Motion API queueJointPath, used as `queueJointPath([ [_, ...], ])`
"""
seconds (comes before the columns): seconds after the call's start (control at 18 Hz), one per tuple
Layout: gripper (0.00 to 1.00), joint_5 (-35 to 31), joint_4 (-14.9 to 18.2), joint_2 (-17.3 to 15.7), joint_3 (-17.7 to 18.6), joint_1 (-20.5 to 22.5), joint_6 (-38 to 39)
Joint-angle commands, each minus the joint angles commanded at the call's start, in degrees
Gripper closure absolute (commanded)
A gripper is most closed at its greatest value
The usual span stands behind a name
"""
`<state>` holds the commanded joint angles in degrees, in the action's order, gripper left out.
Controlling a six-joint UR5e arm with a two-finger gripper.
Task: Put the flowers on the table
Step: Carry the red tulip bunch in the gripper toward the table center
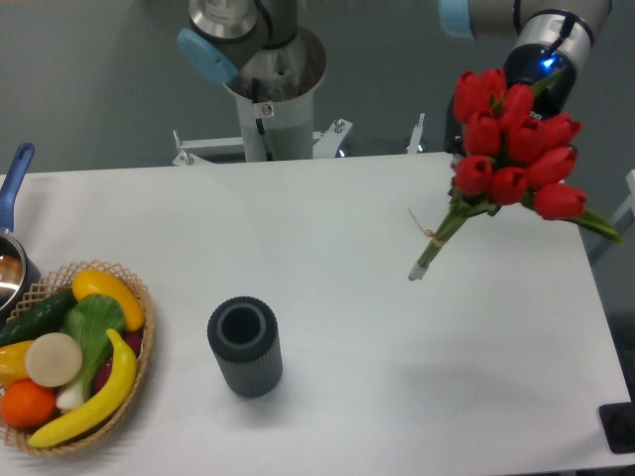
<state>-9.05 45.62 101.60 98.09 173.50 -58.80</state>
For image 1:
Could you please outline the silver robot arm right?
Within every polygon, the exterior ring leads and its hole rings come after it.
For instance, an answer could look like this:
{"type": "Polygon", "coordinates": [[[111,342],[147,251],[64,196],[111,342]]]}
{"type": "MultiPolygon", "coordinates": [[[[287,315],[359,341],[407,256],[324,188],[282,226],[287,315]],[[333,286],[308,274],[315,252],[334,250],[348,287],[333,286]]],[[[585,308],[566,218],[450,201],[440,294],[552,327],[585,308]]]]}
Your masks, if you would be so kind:
{"type": "Polygon", "coordinates": [[[606,18],[611,1],[440,1],[444,31],[454,37],[514,37],[504,62],[507,83],[533,85],[557,78],[539,93],[532,115],[560,114],[606,18]]]}

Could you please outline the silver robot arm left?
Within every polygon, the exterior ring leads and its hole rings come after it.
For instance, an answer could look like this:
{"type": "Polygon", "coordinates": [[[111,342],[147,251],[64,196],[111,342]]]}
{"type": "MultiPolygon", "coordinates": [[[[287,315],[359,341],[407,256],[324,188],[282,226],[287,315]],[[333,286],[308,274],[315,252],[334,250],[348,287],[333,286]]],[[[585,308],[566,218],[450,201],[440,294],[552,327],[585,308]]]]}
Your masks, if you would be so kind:
{"type": "Polygon", "coordinates": [[[191,1],[181,55],[207,80],[252,102],[282,102],[317,88],[326,71],[318,37],[296,1],[191,1]]]}

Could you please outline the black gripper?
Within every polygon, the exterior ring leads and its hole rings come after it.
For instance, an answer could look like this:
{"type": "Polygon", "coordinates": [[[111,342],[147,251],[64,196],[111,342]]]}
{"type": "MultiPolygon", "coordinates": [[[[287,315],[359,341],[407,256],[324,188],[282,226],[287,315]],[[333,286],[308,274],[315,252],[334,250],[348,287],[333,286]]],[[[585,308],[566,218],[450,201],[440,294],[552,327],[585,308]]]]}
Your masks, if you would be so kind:
{"type": "Polygon", "coordinates": [[[540,92],[554,74],[533,85],[510,85],[503,66],[466,71],[456,81],[445,125],[444,147],[462,155],[540,155],[568,145],[577,123],[562,112],[548,119],[532,115],[540,92]]]}

